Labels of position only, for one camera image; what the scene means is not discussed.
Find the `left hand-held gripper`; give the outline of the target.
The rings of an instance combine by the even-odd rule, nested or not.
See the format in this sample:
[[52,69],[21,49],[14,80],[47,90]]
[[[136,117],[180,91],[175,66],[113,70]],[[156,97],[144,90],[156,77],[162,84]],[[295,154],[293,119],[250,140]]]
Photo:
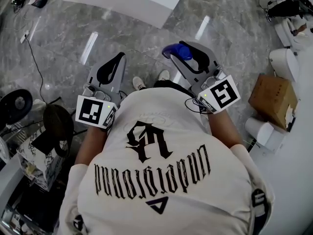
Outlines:
[[89,83],[84,85],[82,95],[77,98],[77,122],[110,129],[122,101],[119,89],[126,68],[126,54],[119,52],[104,65],[93,67]]

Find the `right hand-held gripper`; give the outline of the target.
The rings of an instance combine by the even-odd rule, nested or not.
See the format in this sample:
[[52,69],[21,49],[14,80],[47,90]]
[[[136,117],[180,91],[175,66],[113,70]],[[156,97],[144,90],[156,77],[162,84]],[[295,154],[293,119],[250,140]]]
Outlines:
[[[200,43],[179,41],[189,50],[163,50],[164,57],[171,59],[182,76],[191,84],[190,92],[195,95],[194,104],[200,113],[208,111],[217,114],[239,100],[239,92],[231,75],[221,66],[214,69],[216,61],[213,51]],[[195,60],[198,69],[193,69],[186,61]]]

